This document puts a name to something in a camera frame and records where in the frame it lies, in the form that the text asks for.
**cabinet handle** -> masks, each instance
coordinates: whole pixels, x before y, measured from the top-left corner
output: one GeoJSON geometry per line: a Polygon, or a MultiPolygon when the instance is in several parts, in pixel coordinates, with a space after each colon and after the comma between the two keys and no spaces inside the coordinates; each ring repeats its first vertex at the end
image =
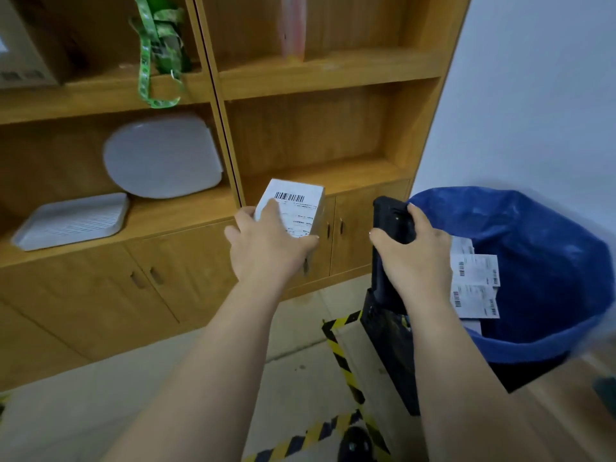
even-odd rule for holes
{"type": "Polygon", "coordinates": [[[163,278],[160,277],[158,271],[153,267],[150,267],[150,275],[152,276],[152,279],[154,279],[154,282],[156,282],[158,285],[162,285],[163,283],[165,283],[163,282],[163,278]]]}
{"type": "Polygon", "coordinates": [[[135,271],[131,272],[131,280],[137,286],[138,289],[143,290],[145,288],[145,285],[143,284],[141,279],[137,277],[137,275],[135,274],[135,271]]]}

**wall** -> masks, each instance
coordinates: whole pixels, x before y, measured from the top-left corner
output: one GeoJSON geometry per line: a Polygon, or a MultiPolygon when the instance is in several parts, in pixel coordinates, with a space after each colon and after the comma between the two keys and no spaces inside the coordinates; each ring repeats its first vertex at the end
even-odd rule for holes
{"type": "MultiPolygon", "coordinates": [[[[517,189],[616,253],[616,0],[472,0],[412,194],[517,189]]],[[[612,309],[596,335],[616,329],[612,309]]]]}

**blue bin liner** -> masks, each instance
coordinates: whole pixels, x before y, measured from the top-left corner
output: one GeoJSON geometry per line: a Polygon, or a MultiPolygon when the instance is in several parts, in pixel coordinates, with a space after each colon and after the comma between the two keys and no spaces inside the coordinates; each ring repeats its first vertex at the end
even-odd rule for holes
{"type": "Polygon", "coordinates": [[[538,362],[570,352],[614,300],[605,242],[517,191],[479,186],[433,188],[409,202],[435,228],[496,254],[500,319],[469,331],[488,362],[538,362]]]}

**green lanyard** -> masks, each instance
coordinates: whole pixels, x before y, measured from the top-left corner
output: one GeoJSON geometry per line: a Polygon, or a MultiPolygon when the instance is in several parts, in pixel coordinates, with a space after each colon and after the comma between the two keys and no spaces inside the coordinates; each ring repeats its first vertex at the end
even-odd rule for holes
{"type": "Polygon", "coordinates": [[[152,54],[163,65],[169,65],[171,77],[183,89],[182,71],[182,39],[174,28],[174,24],[180,24],[184,20],[184,10],[160,10],[152,15],[150,5],[146,0],[135,0],[139,7],[139,15],[142,24],[139,25],[134,19],[129,20],[131,26],[141,40],[141,55],[139,59],[139,83],[137,91],[141,98],[151,108],[170,108],[180,102],[177,97],[173,100],[157,100],[150,98],[150,76],[152,54]]]}

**white paper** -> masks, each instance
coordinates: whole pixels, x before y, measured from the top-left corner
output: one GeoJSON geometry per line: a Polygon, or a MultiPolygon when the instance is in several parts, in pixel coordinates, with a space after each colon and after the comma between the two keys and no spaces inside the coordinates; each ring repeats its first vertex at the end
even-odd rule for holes
{"type": "Polygon", "coordinates": [[[500,287],[498,258],[494,254],[450,255],[453,282],[500,287]]]}
{"type": "Polygon", "coordinates": [[[493,287],[454,283],[450,300],[460,319],[500,318],[493,287]]]}
{"type": "Polygon", "coordinates": [[[475,331],[480,336],[481,334],[481,321],[478,319],[462,319],[462,326],[470,329],[471,331],[475,331]]]}
{"type": "Polygon", "coordinates": [[[451,236],[451,254],[475,254],[473,241],[470,238],[451,236]]]}
{"type": "Polygon", "coordinates": [[[322,186],[273,178],[254,211],[254,219],[260,219],[267,201],[276,199],[280,206],[280,218],[287,232],[295,238],[309,235],[322,195],[322,186]]]}

